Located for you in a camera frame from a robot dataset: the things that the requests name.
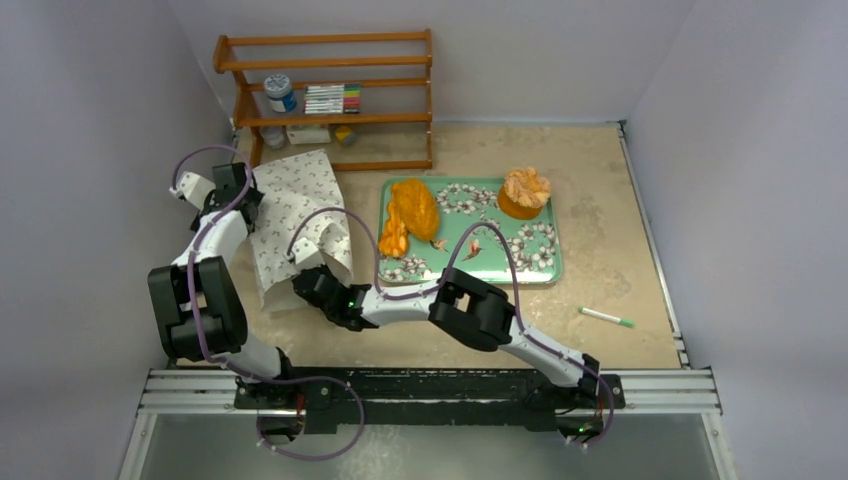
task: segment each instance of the wooden shelf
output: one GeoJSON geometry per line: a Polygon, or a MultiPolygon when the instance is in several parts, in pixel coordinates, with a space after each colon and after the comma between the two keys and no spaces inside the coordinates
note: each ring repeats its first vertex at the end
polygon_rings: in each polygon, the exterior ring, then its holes
{"type": "Polygon", "coordinates": [[[395,33],[358,33],[345,35],[300,35],[286,37],[240,37],[229,38],[226,35],[218,37],[213,59],[215,71],[218,73],[232,72],[236,82],[236,105],[233,109],[233,123],[236,127],[249,127],[254,145],[251,151],[250,164],[259,164],[264,142],[259,135],[259,128],[264,126],[314,125],[314,124],[364,124],[364,123],[411,123],[427,124],[427,160],[380,163],[347,163],[333,165],[339,171],[383,170],[399,168],[426,169],[433,167],[433,143],[431,124],[433,121],[433,99],[430,70],[433,66],[433,43],[430,30],[421,32],[395,33]],[[354,43],[354,42],[424,42],[426,55],[395,56],[395,57],[353,57],[353,58],[297,58],[239,61],[233,47],[257,47],[269,45],[296,45],[322,43],[354,43]],[[336,68],[336,67],[381,67],[396,65],[420,65],[424,67],[424,76],[415,78],[387,78],[372,80],[335,80],[335,81],[293,81],[295,89],[303,89],[307,85],[327,85],[337,83],[359,83],[363,88],[373,87],[425,87],[427,99],[426,112],[392,113],[392,114],[357,114],[357,115],[300,115],[275,118],[262,118],[254,92],[262,92],[260,83],[248,83],[244,72],[247,70],[282,70],[300,68],[336,68]]]}

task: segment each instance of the green marker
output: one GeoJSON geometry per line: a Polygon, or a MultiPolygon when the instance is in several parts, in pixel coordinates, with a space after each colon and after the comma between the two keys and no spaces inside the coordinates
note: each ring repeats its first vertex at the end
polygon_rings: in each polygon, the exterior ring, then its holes
{"type": "Polygon", "coordinates": [[[582,313],[583,315],[589,315],[590,317],[600,318],[601,320],[606,320],[608,322],[617,323],[619,325],[624,325],[625,327],[633,328],[633,321],[628,320],[626,318],[613,317],[612,315],[596,312],[586,307],[580,307],[577,309],[577,311],[582,313]]]}

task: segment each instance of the tray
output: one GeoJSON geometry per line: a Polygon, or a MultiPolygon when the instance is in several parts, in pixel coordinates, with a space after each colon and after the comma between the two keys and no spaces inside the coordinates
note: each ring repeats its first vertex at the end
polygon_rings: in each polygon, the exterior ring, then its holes
{"type": "MultiPolygon", "coordinates": [[[[406,178],[391,178],[383,184],[380,234],[388,215],[390,188],[406,178]]],[[[498,208],[498,191],[503,177],[417,178],[427,185],[439,205],[439,231],[434,242],[421,242],[410,235],[409,251],[402,258],[381,256],[381,280],[408,284],[439,278],[459,237],[471,224],[481,221],[494,223],[503,232],[515,259],[519,283],[548,284],[562,276],[559,232],[550,201],[538,217],[517,220],[498,208]]],[[[454,266],[490,283],[512,283],[503,247],[495,233],[486,228],[478,228],[468,237],[454,266]],[[481,250],[471,256],[470,246],[475,239],[481,250]]]]}

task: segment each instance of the tray rim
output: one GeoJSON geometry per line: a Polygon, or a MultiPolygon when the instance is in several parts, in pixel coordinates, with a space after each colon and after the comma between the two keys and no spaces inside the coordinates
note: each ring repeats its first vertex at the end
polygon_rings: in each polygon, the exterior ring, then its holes
{"type": "MultiPolygon", "coordinates": [[[[384,204],[384,200],[385,200],[385,197],[386,197],[386,192],[391,190],[391,185],[393,183],[401,182],[401,181],[409,179],[409,178],[417,178],[418,180],[421,180],[421,182],[424,183],[425,185],[428,183],[428,181],[432,181],[432,180],[439,181],[439,182],[445,181],[445,182],[450,183],[450,180],[452,180],[452,179],[464,179],[464,180],[466,180],[464,183],[471,183],[468,180],[503,182],[503,177],[496,177],[496,176],[451,177],[451,176],[441,176],[441,175],[439,175],[439,176],[435,176],[435,175],[434,176],[407,175],[407,176],[391,177],[391,178],[387,179],[385,182],[383,182],[383,185],[380,187],[380,206],[378,207],[380,209],[380,214],[377,217],[377,240],[378,241],[380,239],[380,236],[383,234],[383,225],[385,224],[385,218],[384,217],[386,215],[386,212],[385,212],[386,209],[383,208],[383,204],[384,204]]],[[[551,202],[552,198],[553,198],[553,195],[551,195],[551,198],[549,198],[547,203],[545,203],[545,207],[543,208],[543,210],[545,208],[547,208],[551,212],[551,215],[550,215],[551,216],[551,222],[554,224],[554,230],[557,232],[557,245],[559,246],[559,245],[561,245],[562,242],[559,239],[559,223],[557,222],[556,215],[553,214],[554,205],[553,205],[553,202],[551,202]]],[[[560,268],[558,270],[556,270],[556,269],[554,270],[554,274],[553,274],[553,276],[551,276],[550,280],[545,280],[543,282],[527,282],[527,281],[522,282],[521,280],[519,280],[518,284],[519,285],[553,285],[554,283],[558,282],[562,278],[563,273],[565,273],[565,261],[563,260],[563,254],[562,254],[562,248],[561,247],[559,248],[559,255],[558,256],[560,257],[559,262],[558,262],[559,265],[560,265],[560,268]]],[[[377,278],[380,279],[381,282],[386,283],[388,285],[417,285],[417,284],[422,283],[424,281],[424,280],[422,280],[422,281],[419,281],[419,282],[396,282],[396,281],[393,282],[393,281],[386,280],[385,278],[383,278],[380,275],[380,264],[382,263],[381,258],[382,258],[382,255],[380,255],[380,257],[377,257],[377,278]]],[[[500,281],[489,281],[489,282],[496,284],[496,285],[512,285],[511,280],[506,281],[506,282],[500,282],[500,281]]]]}

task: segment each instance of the table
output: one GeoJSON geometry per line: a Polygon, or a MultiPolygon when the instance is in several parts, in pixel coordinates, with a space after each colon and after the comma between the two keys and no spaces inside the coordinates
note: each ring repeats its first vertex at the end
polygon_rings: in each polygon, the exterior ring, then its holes
{"type": "MultiPolygon", "coordinates": [[[[420,132],[357,129],[358,143],[288,146],[262,161],[326,148],[332,162],[420,157],[420,132]]],[[[562,344],[599,359],[602,368],[680,368],[663,289],[634,194],[617,125],[597,127],[435,125],[430,171],[339,172],[347,208],[375,232],[380,187],[397,175],[496,176],[535,166],[553,185],[565,272],[550,286],[522,286],[527,321],[562,344]],[[586,306],[635,321],[628,329],[577,312],[586,306]]],[[[249,141],[241,142],[245,149],[249,141]]],[[[370,282],[374,259],[365,233],[351,225],[354,281],[370,282]]],[[[470,350],[428,322],[361,333],[337,327],[317,309],[260,311],[248,242],[230,266],[251,331],[297,365],[352,367],[523,367],[502,352],[470,350]]]]}

